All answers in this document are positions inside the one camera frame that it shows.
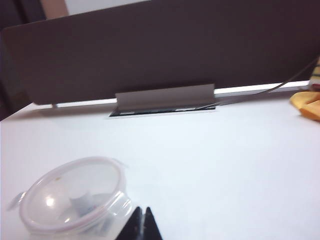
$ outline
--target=gray partition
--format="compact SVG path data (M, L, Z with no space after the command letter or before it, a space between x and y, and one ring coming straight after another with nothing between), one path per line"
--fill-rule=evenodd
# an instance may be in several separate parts
M152 0L2 36L30 99L56 104L285 81L320 53L319 9L319 0Z

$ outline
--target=white table top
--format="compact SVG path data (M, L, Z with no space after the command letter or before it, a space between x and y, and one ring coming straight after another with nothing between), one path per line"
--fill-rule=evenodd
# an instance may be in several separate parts
M30 104L1 122L2 240L28 239L6 211L17 193L89 156L128 166L127 193L151 207L164 240L320 238L320 123L287 97L108 118L113 107Z

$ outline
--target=dark wall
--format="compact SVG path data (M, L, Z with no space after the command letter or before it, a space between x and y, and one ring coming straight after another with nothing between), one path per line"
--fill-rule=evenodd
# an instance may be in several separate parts
M1 0L0 31L46 19L39 0ZM28 105L29 100L0 39L0 120Z
M319 9L319 0L152 0L8 28L3 39L37 104L280 83L320 53Z

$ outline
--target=white desk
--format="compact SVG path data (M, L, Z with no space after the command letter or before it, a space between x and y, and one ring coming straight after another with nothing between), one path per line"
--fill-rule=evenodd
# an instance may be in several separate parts
M320 238L320 123L287 97L213 112L108 118L111 105L37 110L1 122L1 239L26 240L9 201L87 156L128 165L128 195L164 240Z

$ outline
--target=metal bracket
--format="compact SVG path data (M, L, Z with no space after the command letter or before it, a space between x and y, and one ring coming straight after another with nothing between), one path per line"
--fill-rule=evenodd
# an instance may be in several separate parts
M116 93L117 109L110 116L176 112L212 104L214 84Z

